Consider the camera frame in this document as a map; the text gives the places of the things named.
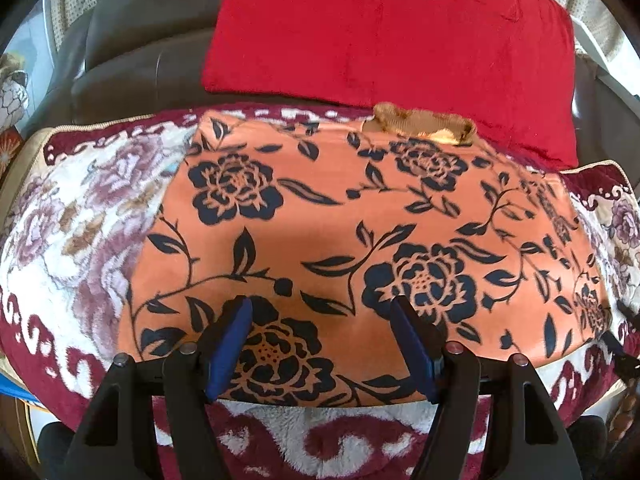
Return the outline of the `red folded garment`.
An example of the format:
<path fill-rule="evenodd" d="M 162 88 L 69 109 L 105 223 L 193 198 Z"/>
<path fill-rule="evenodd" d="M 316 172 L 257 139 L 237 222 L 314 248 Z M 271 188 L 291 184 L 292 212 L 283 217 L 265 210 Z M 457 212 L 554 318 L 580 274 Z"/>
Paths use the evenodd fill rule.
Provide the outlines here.
<path fill-rule="evenodd" d="M 471 118 L 511 154 L 578 163 L 574 30 L 553 0 L 221 0 L 209 92 Z"/>

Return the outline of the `floral plush blanket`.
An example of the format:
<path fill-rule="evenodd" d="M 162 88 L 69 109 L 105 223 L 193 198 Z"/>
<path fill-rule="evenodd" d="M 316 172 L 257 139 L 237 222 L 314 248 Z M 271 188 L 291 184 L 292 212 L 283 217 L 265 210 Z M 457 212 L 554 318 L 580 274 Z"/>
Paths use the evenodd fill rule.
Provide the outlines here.
<path fill-rule="evenodd" d="M 28 390 L 68 426 L 79 424 L 107 367 L 123 352 L 119 327 L 134 266 L 208 111 L 43 129 L 22 147 L 2 183 L 1 348 Z M 445 143 L 489 144 L 467 119 L 390 105 L 366 120 L 276 108 L 216 111 L 278 126 L 358 122 Z M 637 352 L 639 334 L 616 307 L 618 300 L 639 307 L 639 207 L 623 171 L 614 162 L 538 169 L 489 145 L 561 177 L 603 276 L 607 330 Z M 614 384 L 602 334 L 556 361 L 531 360 L 563 422 L 574 422 Z M 416 390 L 409 372 L 407 380 Z M 207 414 L 239 479 L 405 479 L 435 415 L 418 390 L 405 401 L 342 406 L 244 402 L 228 398 L 227 390 Z"/>

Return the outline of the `orange floral blouse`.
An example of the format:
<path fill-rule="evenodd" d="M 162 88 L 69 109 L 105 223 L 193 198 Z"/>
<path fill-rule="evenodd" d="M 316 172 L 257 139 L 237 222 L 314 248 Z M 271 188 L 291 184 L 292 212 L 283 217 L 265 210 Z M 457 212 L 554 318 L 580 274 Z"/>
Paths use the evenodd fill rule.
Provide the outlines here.
<path fill-rule="evenodd" d="M 537 365 L 611 323 L 558 174 L 481 140 L 209 110 L 144 239 L 119 349 L 167 356 L 239 296 L 253 326 L 227 396 L 252 403 L 414 398 L 390 329 L 399 296 L 478 356 Z"/>

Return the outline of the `dark leather sofa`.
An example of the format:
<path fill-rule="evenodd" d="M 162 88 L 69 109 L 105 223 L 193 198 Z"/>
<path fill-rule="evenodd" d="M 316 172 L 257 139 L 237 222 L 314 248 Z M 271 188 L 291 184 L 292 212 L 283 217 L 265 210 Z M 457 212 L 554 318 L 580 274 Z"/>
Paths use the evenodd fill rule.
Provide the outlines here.
<path fill-rule="evenodd" d="M 197 106 L 246 103 L 323 115 L 334 104 L 201 85 L 220 0 L 98 0 L 66 32 L 43 101 L 23 130 L 98 122 Z"/>

